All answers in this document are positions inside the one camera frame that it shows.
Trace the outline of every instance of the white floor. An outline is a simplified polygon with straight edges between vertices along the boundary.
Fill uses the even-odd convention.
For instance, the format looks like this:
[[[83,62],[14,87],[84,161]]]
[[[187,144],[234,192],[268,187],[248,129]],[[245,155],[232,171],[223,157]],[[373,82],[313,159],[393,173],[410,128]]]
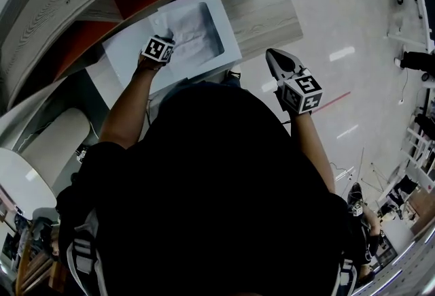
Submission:
[[[325,90],[322,104],[343,98],[313,114],[331,162],[338,168],[350,169],[355,181],[358,173],[363,181],[381,190],[386,178],[404,157],[400,147],[406,126],[415,109],[421,90],[421,72],[408,71],[404,103],[399,105],[406,82],[406,71],[393,64],[401,44],[386,38],[388,28],[401,23],[410,29],[408,35],[419,39],[417,5],[406,0],[292,0],[303,31],[303,39],[282,47],[295,54]],[[110,65],[101,63],[88,68],[100,91],[108,91],[105,100],[111,107],[120,94],[116,76]],[[242,87],[259,97],[282,121],[288,119],[278,106],[269,87],[272,76],[264,56],[242,64]],[[421,90],[418,98],[423,99]],[[360,169],[360,159],[364,158]],[[336,176],[343,172],[334,169]],[[343,197],[351,187],[349,177],[336,182],[336,192]],[[380,192],[362,183],[366,201],[373,203]]]

